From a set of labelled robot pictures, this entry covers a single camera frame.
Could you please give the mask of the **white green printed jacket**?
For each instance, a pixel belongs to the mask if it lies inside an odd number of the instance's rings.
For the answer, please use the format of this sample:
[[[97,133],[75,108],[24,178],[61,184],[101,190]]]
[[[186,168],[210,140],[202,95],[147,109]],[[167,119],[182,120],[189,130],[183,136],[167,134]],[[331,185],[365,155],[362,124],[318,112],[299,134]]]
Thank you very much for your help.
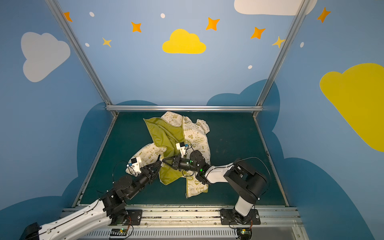
[[[153,142],[133,155],[133,158],[140,158],[140,167],[154,163],[158,157],[169,158],[183,154],[185,158],[189,158],[193,151],[200,151],[205,162],[211,163],[207,138],[210,127],[206,121],[198,119],[194,123],[189,117],[173,112],[166,112],[160,118],[144,121]],[[191,171],[177,171],[165,164],[160,169],[159,177],[163,185],[185,178],[187,198],[207,193],[209,189],[209,186],[200,183]]]

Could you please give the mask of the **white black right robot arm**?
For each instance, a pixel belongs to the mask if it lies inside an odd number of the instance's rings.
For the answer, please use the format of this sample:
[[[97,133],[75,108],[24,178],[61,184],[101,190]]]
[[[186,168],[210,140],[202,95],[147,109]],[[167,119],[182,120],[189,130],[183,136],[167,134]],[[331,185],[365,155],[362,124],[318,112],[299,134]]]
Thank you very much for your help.
[[[248,164],[245,159],[215,167],[206,162],[200,151],[195,150],[188,159],[179,154],[174,157],[165,158],[162,162],[180,172],[193,172],[193,177],[203,185],[228,183],[239,195],[233,209],[234,217],[239,219],[251,217],[249,215],[251,209],[260,200],[268,184],[267,178],[258,173],[256,168]]]

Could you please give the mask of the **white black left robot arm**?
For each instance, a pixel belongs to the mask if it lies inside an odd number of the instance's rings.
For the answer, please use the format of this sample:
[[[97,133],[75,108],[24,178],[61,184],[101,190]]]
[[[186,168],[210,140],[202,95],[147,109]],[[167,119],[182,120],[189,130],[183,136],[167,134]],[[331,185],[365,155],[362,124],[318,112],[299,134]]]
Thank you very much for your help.
[[[24,229],[21,240],[76,240],[98,228],[111,224],[123,225],[128,220],[126,201],[157,178],[160,160],[141,168],[141,173],[132,179],[130,175],[114,182],[113,188],[87,207],[40,226],[33,223]]]

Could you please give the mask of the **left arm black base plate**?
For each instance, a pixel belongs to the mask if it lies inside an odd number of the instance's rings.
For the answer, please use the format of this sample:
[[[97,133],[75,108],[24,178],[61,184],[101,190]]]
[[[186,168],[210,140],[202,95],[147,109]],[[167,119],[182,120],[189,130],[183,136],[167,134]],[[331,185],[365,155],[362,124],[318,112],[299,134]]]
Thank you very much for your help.
[[[139,226],[141,224],[143,210],[128,209],[123,211],[123,215],[120,220],[117,221],[117,225],[120,226]]]

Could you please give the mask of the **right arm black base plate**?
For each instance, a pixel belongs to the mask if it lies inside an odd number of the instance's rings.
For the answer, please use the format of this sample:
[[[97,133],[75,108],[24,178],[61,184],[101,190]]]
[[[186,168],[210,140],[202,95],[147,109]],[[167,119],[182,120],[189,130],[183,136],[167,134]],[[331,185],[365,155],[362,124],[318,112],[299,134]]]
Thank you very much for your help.
[[[251,209],[246,216],[242,216],[235,209],[221,209],[220,220],[222,225],[260,225],[259,212]]]

